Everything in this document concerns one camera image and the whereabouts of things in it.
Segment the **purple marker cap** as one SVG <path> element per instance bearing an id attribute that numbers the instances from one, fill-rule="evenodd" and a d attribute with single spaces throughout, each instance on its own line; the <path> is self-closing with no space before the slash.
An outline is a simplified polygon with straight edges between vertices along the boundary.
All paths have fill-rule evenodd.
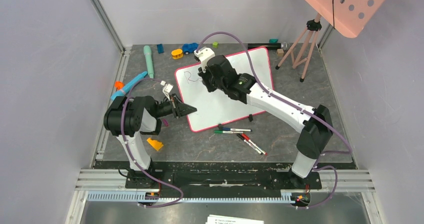
<path id="1" fill-rule="evenodd" d="M 168 126 L 169 126 L 169 123 L 168 123 L 168 121 L 167 121 L 165 118 L 163 118 L 161 121 L 162 121 L 162 123 L 163 123 L 166 127 L 168 127 Z"/>

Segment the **pink framed whiteboard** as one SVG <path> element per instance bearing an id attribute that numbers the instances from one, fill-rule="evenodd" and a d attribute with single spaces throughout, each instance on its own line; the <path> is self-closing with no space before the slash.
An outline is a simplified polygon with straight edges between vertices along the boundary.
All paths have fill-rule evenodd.
<path id="1" fill-rule="evenodd" d="M 268 50 L 265 47 L 258 47 L 248 52 L 259 80 L 265 86 L 274 89 Z M 244 51 L 229 54 L 226 58 L 237 73 L 248 73 L 253 76 Z M 258 107 L 232 100 L 221 90 L 208 92 L 198 76 L 200 67 L 200 63 L 195 63 L 178 68 L 174 73 L 182 101 L 197 109 L 196 112 L 187 115 L 192 132 L 202 132 L 217 127 L 218 124 L 228 124 L 248 118 L 249 115 L 254 116 L 265 112 Z"/>

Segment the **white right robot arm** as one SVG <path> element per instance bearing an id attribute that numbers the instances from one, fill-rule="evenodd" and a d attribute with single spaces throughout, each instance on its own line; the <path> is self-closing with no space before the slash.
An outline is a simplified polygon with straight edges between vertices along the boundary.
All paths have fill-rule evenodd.
<path id="1" fill-rule="evenodd" d="M 260 108 L 289 124 L 299 134 L 298 150 L 289 173 L 289 183 L 302 188 L 309 182 L 309 174 L 333 135 L 332 120 L 327 107 L 317 108 L 286 98 L 256 80 L 248 73 L 237 73 L 224 55 L 195 52 L 200 62 L 198 75 L 207 91 L 222 91 L 232 100 Z"/>

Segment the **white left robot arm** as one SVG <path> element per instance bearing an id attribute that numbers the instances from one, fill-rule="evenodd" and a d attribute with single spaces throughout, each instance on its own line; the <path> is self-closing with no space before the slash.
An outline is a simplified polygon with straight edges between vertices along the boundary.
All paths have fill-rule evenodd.
<path id="1" fill-rule="evenodd" d="M 147 153 L 142 135 L 157 136 L 161 132 L 162 117 L 175 119 L 195 113 L 197 108 L 184 103 L 175 93 L 162 101 L 152 96 L 116 97 L 103 118 L 103 126 L 121 143 L 129 161 L 127 188 L 151 188 L 157 174 Z"/>

